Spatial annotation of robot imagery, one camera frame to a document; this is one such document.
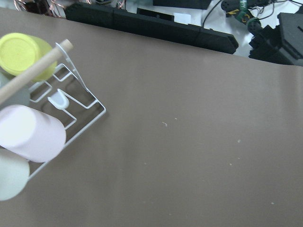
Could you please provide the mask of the white plastic cup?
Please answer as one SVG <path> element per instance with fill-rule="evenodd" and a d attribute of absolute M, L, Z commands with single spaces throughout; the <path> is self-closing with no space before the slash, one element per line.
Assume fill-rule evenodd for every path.
<path fill-rule="evenodd" d="M 29 163 L 23 157 L 4 148 L 0 149 L 0 200 L 17 196 L 29 178 Z"/>

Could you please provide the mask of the black gripper mount part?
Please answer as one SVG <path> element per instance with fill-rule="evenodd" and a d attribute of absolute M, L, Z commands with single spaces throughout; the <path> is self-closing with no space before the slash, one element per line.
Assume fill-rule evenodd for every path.
<path fill-rule="evenodd" d="M 275 28 L 261 27 L 256 20 L 248 23 L 253 34 L 249 57 L 283 65 L 303 65 L 303 14 L 280 13 Z"/>

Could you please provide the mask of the long black foam bar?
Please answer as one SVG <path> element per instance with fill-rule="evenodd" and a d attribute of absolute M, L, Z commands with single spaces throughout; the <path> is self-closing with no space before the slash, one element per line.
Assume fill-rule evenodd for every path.
<path fill-rule="evenodd" d="M 138 8 L 137 13 L 77 2 L 64 10 L 67 20 L 110 28 L 165 41 L 233 54 L 239 44 L 228 33 L 165 19 L 161 13 Z"/>

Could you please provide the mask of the yellow plastic cup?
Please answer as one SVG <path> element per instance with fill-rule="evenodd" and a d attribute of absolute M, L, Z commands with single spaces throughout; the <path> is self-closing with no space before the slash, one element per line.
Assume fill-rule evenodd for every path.
<path fill-rule="evenodd" d="M 18 76 L 53 48 L 41 38 L 23 33 L 9 33 L 0 38 L 0 67 Z"/>

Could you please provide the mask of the pink plastic cup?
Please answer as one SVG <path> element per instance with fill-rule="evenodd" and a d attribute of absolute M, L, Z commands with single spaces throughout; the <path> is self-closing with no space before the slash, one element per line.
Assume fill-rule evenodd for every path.
<path fill-rule="evenodd" d="M 65 142 L 64 125 L 53 116 L 24 105 L 0 111 L 0 145 L 30 161 L 54 159 Z"/>

